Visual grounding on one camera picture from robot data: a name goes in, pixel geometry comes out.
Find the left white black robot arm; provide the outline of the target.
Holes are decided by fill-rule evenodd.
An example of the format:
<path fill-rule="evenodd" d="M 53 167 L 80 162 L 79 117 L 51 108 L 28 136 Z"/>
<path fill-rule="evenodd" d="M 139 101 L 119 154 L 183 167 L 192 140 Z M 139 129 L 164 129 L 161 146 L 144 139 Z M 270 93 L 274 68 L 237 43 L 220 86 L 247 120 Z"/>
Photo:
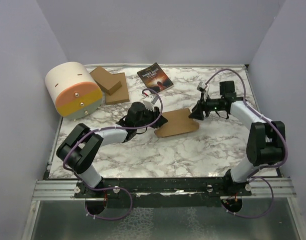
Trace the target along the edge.
<path fill-rule="evenodd" d="M 58 147 L 56 156 L 65 168 L 84 181 L 87 193 L 95 198 L 103 193 L 103 177 L 92 165 L 99 148 L 126 143 L 138 134 L 139 129 L 158 129 L 167 122 L 157 106 L 147 109 L 143 103 L 134 102 L 127 115 L 114 126 L 92 130 L 83 123 L 76 125 Z"/>

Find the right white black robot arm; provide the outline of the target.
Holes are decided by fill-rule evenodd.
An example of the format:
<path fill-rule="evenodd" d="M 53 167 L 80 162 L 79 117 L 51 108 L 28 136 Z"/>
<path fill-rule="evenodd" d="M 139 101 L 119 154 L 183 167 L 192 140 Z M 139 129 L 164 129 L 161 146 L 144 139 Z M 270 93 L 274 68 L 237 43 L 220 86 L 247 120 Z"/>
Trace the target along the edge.
<path fill-rule="evenodd" d="M 204 82 L 198 84 L 197 90 L 201 96 L 192 108 L 189 118 L 202 121 L 211 112 L 217 114 L 225 111 L 227 119 L 229 116 L 234 116 L 249 130 L 246 157 L 237 166 L 228 170 L 223 177 L 223 192 L 233 196 L 261 169 L 284 160 L 285 125 L 281 121 L 265 118 L 251 107 L 244 97 L 238 97 L 233 81 L 220 83 L 220 98 L 210 98 L 208 87 Z"/>

